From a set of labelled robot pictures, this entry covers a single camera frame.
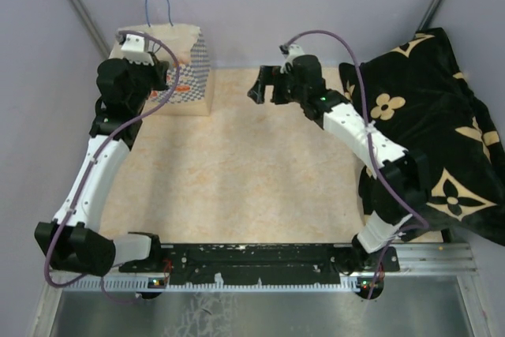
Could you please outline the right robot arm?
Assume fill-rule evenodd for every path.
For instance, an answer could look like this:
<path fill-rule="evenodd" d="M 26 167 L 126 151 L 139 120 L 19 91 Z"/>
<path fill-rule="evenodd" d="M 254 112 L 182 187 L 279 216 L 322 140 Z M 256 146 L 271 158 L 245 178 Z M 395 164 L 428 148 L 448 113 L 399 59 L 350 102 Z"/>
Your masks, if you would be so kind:
<path fill-rule="evenodd" d="M 410 219 L 427 227 L 427 221 L 418 212 L 428 199 L 426 156 L 410 152 L 390 140 L 367 123 L 344 95 L 328 88 L 316 56 L 303 54 L 286 60 L 281 66 L 261 66 L 247 96 L 254 103 L 262 104 L 268 86 L 273 88 L 273 104 L 299 104 L 308 120 L 352 150 L 370 169 L 379 190 L 395 202 L 386 214 L 373 211 L 364 228 L 353 237 L 350 258 L 342 273 L 349 275 L 374 268 L 380 262 L 380 250 L 400 230 L 410 229 L 407 224 Z"/>

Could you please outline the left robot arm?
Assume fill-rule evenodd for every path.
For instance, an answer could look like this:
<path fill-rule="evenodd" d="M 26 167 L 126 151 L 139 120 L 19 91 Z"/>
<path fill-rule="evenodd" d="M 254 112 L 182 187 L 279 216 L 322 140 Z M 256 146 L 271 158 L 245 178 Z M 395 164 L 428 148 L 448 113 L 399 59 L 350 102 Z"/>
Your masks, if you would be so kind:
<path fill-rule="evenodd" d="M 152 91 L 168 88 L 170 63 L 153 54 L 148 63 L 109 58 L 97 69 L 100 96 L 95 102 L 88 148 L 72 188 L 49 223 L 38 223 L 35 239 L 43 251 L 44 275 L 53 287 L 64 287 L 51 271 L 67 271 L 78 279 L 105 276 L 110 269 L 138 263 L 147 271 L 163 265 L 159 238 L 129 232 L 109 239 L 99 232 L 114 178 L 131 152 L 142 125 L 141 113 Z"/>

